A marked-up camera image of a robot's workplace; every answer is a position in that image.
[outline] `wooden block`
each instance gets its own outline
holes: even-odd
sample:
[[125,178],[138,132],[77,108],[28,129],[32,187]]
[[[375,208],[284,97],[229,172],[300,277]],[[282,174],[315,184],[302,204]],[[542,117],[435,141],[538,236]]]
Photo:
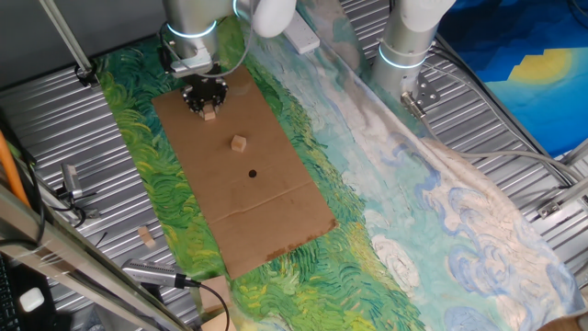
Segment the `wooden block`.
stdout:
[[151,237],[151,234],[149,233],[149,229],[147,228],[147,226],[140,227],[137,230],[137,232],[139,233],[141,240],[146,246],[148,246],[149,248],[155,247],[155,241],[153,240],[153,237]]
[[231,148],[235,152],[243,152],[245,150],[245,146],[247,145],[247,139],[242,136],[235,135],[232,137]]
[[[203,324],[202,331],[224,331],[227,328],[227,314],[222,313]],[[229,331],[237,331],[232,319],[229,319]]]
[[214,108],[210,105],[205,106],[202,111],[204,112],[204,120],[214,120],[217,118],[217,113],[214,112]]
[[[231,306],[231,290],[229,284],[224,276],[218,276],[210,280],[202,281],[202,284],[210,287],[217,292],[221,298],[227,303],[227,306]],[[202,308],[207,313],[212,313],[222,308],[222,303],[216,295],[212,294],[206,289],[200,288],[200,299],[202,299]]]

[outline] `black cable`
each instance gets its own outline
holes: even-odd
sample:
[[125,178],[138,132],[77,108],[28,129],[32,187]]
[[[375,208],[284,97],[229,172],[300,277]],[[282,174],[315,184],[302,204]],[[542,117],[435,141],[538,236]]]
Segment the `black cable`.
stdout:
[[[7,223],[7,220],[0,217],[0,221]],[[0,240],[0,247],[8,246],[8,245],[20,245],[25,247],[28,250],[35,250],[37,249],[37,243],[29,239],[4,239]]]
[[227,326],[225,327],[224,331],[229,331],[229,326],[231,326],[231,318],[229,317],[229,308],[227,307],[227,303],[225,303],[225,301],[222,299],[222,297],[216,291],[214,291],[210,287],[202,284],[199,281],[184,280],[184,284],[186,285],[186,287],[202,288],[202,289],[214,294],[214,296],[216,296],[217,298],[219,298],[220,303],[222,304],[222,308],[224,308],[224,312],[227,314]]
[[82,226],[82,224],[84,224],[85,222],[85,211],[81,208],[75,207],[75,209],[80,213],[80,222],[76,225],[74,225],[74,228],[79,228],[80,226]]

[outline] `brown cardboard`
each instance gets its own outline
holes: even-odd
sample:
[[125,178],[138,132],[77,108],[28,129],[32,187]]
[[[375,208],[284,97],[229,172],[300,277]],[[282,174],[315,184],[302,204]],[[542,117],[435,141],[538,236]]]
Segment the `brown cardboard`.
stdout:
[[[247,70],[226,81],[246,93],[229,93],[215,120],[190,112],[179,91],[153,104],[235,279],[333,230],[336,220]],[[247,140],[242,153],[231,148],[235,135]]]

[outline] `cable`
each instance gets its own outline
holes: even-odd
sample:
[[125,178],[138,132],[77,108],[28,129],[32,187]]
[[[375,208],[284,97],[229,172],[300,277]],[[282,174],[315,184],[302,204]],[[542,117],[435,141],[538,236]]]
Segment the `cable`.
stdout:
[[7,133],[12,136],[15,137],[14,141],[12,142],[12,144],[19,150],[19,152],[22,155],[22,158],[24,159],[26,165],[27,165],[27,170],[28,170],[28,175],[30,176],[30,181],[33,184],[33,194],[34,196],[32,197],[33,199],[33,204],[35,204],[35,202],[37,203],[37,210],[36,212],[39,214],[39,234],[37,235],[37,246],[41,245],[41,239],[43,238],[43,234],[45,234],[45,205],[43,203],[43,198],[40,195],[40,188],[39,188],[39,181],[37,180],[37,174],[35,173],[35,168],[33,167],[33,160],[32,160],[32,156],[28,153],[27,150],[25,150],[25,148],[22,146],[22,144],[20,144],[20,140],[17,137],[17,135],[15,134],[15,132],[12,130],[12,128],[10,128],[10,126],[5,123],[3,120],[1,120],[0,118],[0,124],[3,130],[6,130]]
[[576,9],[578,9],[578,11],[580,12],[580,14],[584,15],[585,17],[588,17],[588,13],[586,13],[582,7],[580,7],[580,5],[578,5],[578,1],[577,0],[569,0],[571,1],[571,3],[576,7]]
[[[470,69],[467,67],[467,65],[466,65],[466,64],[464,64],[464,63],[463,63],[463,62],[462,62],[462,61],[461,61],[461,60],[460,60],[460,59],[459,59],[457,56],[455,56],[455,55],[453,55],[453,54],[449,53],[448,51],[446,51],[446,50],[444,50],[444,49],[442,49],[442,48],[440,48],[440,47],[437,47],[437,46],[435,46],[435,45],[433,45],[433,46],[432,46],[432,48],[433,48],[433,49],[435,49],[435,50],[438,50],[438,51],[442,51],[442,52],[444,52],[445,54],[447,54],[447,55],[449,55],[450,57],[452,57],[452,58],[453,58],[453,60],[452,60],[452,59],[450,59],[449,57],[445,56],[444,54],[441,54],[441,53],[439,53],[439,52],[437,52],[437,51],[433,51],[433,53],[434,53],[435,55],[438,55],[438,56],[440,56],[440,57],[444,58],[445,60],[449,61],[450,63],[453,63],[454,65],[456,65],[456,66],[457,66],[459,69],[461,69],[462,71],[464,71],[464,72],[466,72],[466,73],[471,73],[471,75],[470,75],[470,76],[471,76],[471,78],[474,80],[474,82],[476,82],[476,85],[477,85],[477,86],[478,86],[478,87],[479,87],[479,88],[480,88],[480,89],[481,89],[483,92],[485,92],[485,93],[486,93],[486,94],[489,96],[489,98],[492,100],[492,102],[493,102],[494,104],[497,104],[497,102],[496,102],[496,101],[493,99],[492,95],[490,94],[490,92],[489,92],[489,91],[488,91],[488,89],[486,88],[485,84],[484,84],[482,81],[480,81],[480,79],[479,79],[479,78],[478,78],[478,77],[477,77],[477,76],[476,76],[474,73],[472,73],[472,72],[471,72],[471,70],[470,70]],[[486,96],[484,96],[482,93],[480,93],[480,92],[479,92],[479,91],[478,91],[476,88],[473,88],[472,86],[470,86],[469,82],[466,82],[466,81],[465,81],[465,80],[463,80],[461,77],[458,77],[458,76],[456,76],[456,75],[454,75],[454,74],[450,73],[450,72],[449,72],[449,71],[447,71],[447,70],[444,70],[444,69],[437,68],[437,67],[435,67],[435,66],[433,66],[433,65],[431,65],[431,64],[429,64],[429,63],[424,63],[424,65],[425,65],[426,67],[428,67],[428,68],[432,69],[432,70],[436,70],[436,71],[438,71],[438,72],[442,72],[442,73],[444,73],[444,74],[447,74],[447,75],[449,75],[449,76],[453,77],[454,79],[458,80],[459,82],[461,82],[461,83],[462,83],[462,84],[464,84],[465,86],[469,86],[469,88],[470,88],[471,90],[473,90],[473,91],[474,91],[476,94],[478,94],[478,96],[479,96],[479,97],[481,97],[481,98],[482,98],[482,99],[483,99],[483,100],[484,100],[484,101],[485,101],[485,102],[486,102],[486,103],[487,103],[487,104],[490,106],[490,102],[489,102],[489,100],[486,98]],[[571,169],[571,168],[569,168],[568,166],[566,166],[566,165],[564,165],[564,164],[562,164],[562,163],[560,163],[560,162],[558,162],[558,161],[555,161],[555,160],[553,160],[553,159],[552,159],[552,158],[550,158],[550,157],[546,157],[545,155],[538,153],[538,152],[537,152],[537,149],[535,149],[535,148],[534,148],[534,147],[533,147],[531,144],[527,143],[527,142],[526,142],[526,140],[522,139],[522,138],[521,138],[521,137],[520,137],[520,136],[519,136],[519,135],[518,135],[516,132],[514,132],[514,131],[513,131],[513,130],[512,130],[512,129],[511,129],[511,128],[510,128],[510,127],[509,127],[509,126],[508,126],[508,125],[507,125],[507,124],[504,122],[504,121],[503,121],[503,119],[502,119],[502,118],[501,118],[501,117],[500,117],[500,116],[499,116],[499,115],[496,113],[496,111],[494,110],[494,108],[493,108],[492,106],[490,106],[490,109],[491,109],[491,111],[494,113],[494,115],[495,115],[495,116],[496,116],[496,117],[497,117],[497,118],[500,120],[500,122],[501,122],[501,123],[504,125],[504,127],[506,127],[506,129],[507,129],[507,130],[508,130],[510,133],[512,133],[512,134],[513,134],[513,136],[514,136],[514,137],[518,138],[518,139],[519,139],[519,140],[520,140],[522,143],[524,143],[524,144],[526,145],[526,147],[528,147],[528,148],[529,148],[531,151],[533,151],[533,152],[521,152],[521,153],[519,153],[519,154],[517,154],[517,155],[519,155],[519,156],[526,156],[526,157],[532,157],[532,158],[536,158],[536,159],[542,160],[542,161],[544,161],[544,162],[547,162],[549,165],[551,165],[551,166],[554,166],[554,168],[555,168],[556,170],[563,171],[563,172],[565,172],[565,173],[569,174],[570,176],[572,176],[572,177],[573,177],[574,179],[576,179],[577,181],[580,181],[580,180],[582,180],[582,179],[583,179],[583,177],[582,177],[582,176],[580,176],[580,175],[579,175],[579,174],[578,174],[576,171],[572,170],[572,169]],[[436,138],[438,141],[440,141],[440,140],[438,139],[438,137],[435,135],[435,133],[433,132],[433,129],[432,129],[432,128],[431,128],[431,126],[429,125],[428,121],[427,121],[426,119],[423,119],[423,120],[424,120],[424,125],[425,125],[426,129],[427,129],[427,130],[429,130],[429,132],[431,132],[431,134],[432,134],[432,135],[433,135],[433,136],[434,136],[434,137],[435,137],[435,138]],[[506,152],[506,153],[504,153],[504,154],[513,154],[512,152],[517,152],[517,151],[496,151],[496,152],[492,152],[492,153],[500,153],[500,152]],[[461,155],[462,157],[492,157],[492,156],[481,156],[481,154],[468,154],[467,156],[466,156],[466,154],[460,154],[460,155]]]
[[70,201],[70,206],[68,208],[59,208],[59,207],[53,207],[53,206],[49,206],[49,207],[51,207],[54,211],[73,211],[73,210],[78,211],[80,214],[80,222],[78,222],[76,225],[74,225],[73,226],[74,228],[78,228],[78,227],[82,226],[82,224],[85,223],[86,216],[87,216],[85,211],[83,209],[81,209],[80,207],[77,207],[75,205],[75,203],[73,203],[71,201]]
[[187,287],[198,287],[198,288],[202,288],[206,291],[209,291],[210,293],[214,294],[214,296],[216,296],[217,298],[219,298],[220,303],[222,304],[222,308],[224,308],[224,312],[227,314],[227,326],[225,327],[225,331],[229,331],[229,326],[231,326],[231,318],[229,317],[229,308],[227,307],[227,303],[225,303],[225,301],[222,299],[222,297],[213,289],[211,289],[210,287],[202,284],[199,281],[194,281],[194,280],[184,280],[184,285]]
[[[254,6],[253,4],[251,5],[251,11],[250,11],[251,17],[254,16]],[[172,54],[172,56],[174,56],[175,60],[180,62],[188,71],[191,71],[192,68],[190,68],[186,63],[184,63],[184,60],[182,60],[177,53],[174,51],[174,49],[169,45],[169,43],[167,43],[167,41],[164,40],[163,37],[163,27],[162,26],[160,28],[160,39],[159,41],[165,46],[165,48],[167,50],[170,51],[170,53]],[[222,78],[224,76],[226,76],[227,74],[232,74],[235,70],[237,70],[237,68],[239,68],[239,66],[243,63],[243,61],[245,60],[245,57],[247,56],[247,53],[249,52],[249,47],[251,46],[251,41],[253,40],[254,37],[254,25],[253,22],[251,23],[251,27],[249,28],[249,39],[247,40],[247,45],[245,46],[245,51],[243,52],[243,56],[241,56],[241,59],[239,60],[239,62],[237,64],[235,64],[235,66],[233,66],[233,68],[225,73],[220,73],[220,74],[197,74],[199,76],[202,76],[204,78]]]
[[480,93],[480,91],[478,91],[477,89],[473,88],[470,86],[470,84],[468,82],[466,82],[465,80],[463,80],[461,77],[458,77],[452,73],[450,73],[447,70],[444,69],[439,69],[437,67],[435,67],[434,65],[431,65],[429,63],[423,63],[424,66],[428,67],[429,69],[432,70],[437,70],[438,72],[444,73],[450,77],[453,77],[454,79],[458,80],[459,82],[461,82],[463,85],[465,86],[469,86],[469,89],[471,89],[472,91],[474,91],[482,100],[484,100],[484,102],[486,102],[489,105],[490,110],[494,113],[494,115],[496,116],[496,118],[498,118],[498,120],[504,125],[504,127],[513,134],[514,137],[518,138],[518,140],[520,140],[521,142],[523,142],[526,147],[528,147],[529,149],[531,149],[532,151],[536,152],[537,150],[535,149],[535,147],[533,147],[532,145],[530,145],[529,143],[526,142],[526,140],[524,140],[523,138],[521,138],[515,131],[513,131],[504,121],[503,119],[496,113],[496,111],[494,110],[494,107],[492,107],[492,105],[490,105],[490,102],[488,101],[488,99],[482,94]]
[[578,24],[579,24],[580,26],[582,26],[582,27],[583,27],[583,28],[585,28],[585,29],[588,29],[588,25],[585,25],[585,24],[584,24],[584,23],[583,23],[583,22],[580,20],[580,18],[576,16],[576,13],[574,13],[574,11],[573,11],[573,7],[572,7],[572,6],[573,6],[573,3],[571,2],[571,0],[567,0],[567,1],[566,1],[566,3],[568,4],[568,9],[570,9],[570,14],[571,14],[571,16],[573,17],[573,19],[574,19],[576,22],[578,22]]
[[19,200],[22,201],[27,207],[30,208],[30,203],[28,203],[27,193],[25,193],[25,188],[22,186],[22,182],[20,181],[20,175],[18,174],[17,165],[15,164],[15,160],[13,159],[12,153],[10,153],[10,149],[8,148],[8,143],[4,137],[4,134],[0,131],[0,162],[4,166],[4,170],[6,172],[6,176],[8,177],[8,183],[10,184],[10,188],[12,189],[12,193],[17,196]]
[[[443,143],[443,142],[441,142],[439,137],[433,132],[433,128],[431,128],[431,124],[429,123],[429,121],[426,118],[422,118],[421,121],[423,122],[423,125],[426,127],[426,129],[429,131],[429,133],[431,133],[433,138],[435,138],[438,142]],[[498,156],[505,156],[505,155],[516,155],[516,156],[530,157],[530,158],[534,158],[534,159],[537,159],[542,162],[549,163],[550,165],[557,167],[560,171],[563,171],[563,172],[569,174],[574,179],[576,179],[578,182],[581,182],[583,180],[583,177],[580,174],[578,174],[576,171],[569,168],[567,165],[564,165],[564,164],[562,164],[562,163],[560,163],[550,157],[547,157],[545,155],[537,154],[534,152],[527,152],[527,151],[494,151],[494,152],[487,152],[487,153],[464,153],[464,152],[458,152],[458,151],[455,151],[455,152],[458,153],[459,156],[464,157],[464,158],[485,158],[485,157],[498,157]]]

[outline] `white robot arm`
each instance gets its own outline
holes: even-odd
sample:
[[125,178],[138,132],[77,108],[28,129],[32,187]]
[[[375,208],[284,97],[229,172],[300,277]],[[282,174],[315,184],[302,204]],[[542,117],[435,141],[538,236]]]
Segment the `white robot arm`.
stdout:
[[219,66],[217,20],[236,15],[251,24],[251,34],[241,64],[254,33],[264,38],[280,34],[292,20],[296,0],[164,0],[166,27],[173,34],[167,43],[161,36],[160,59],[167,72],[182,78],[187,86],[182,95],[190,109],[203,116],[210,103],[215,111],[224,102],[227,85]]

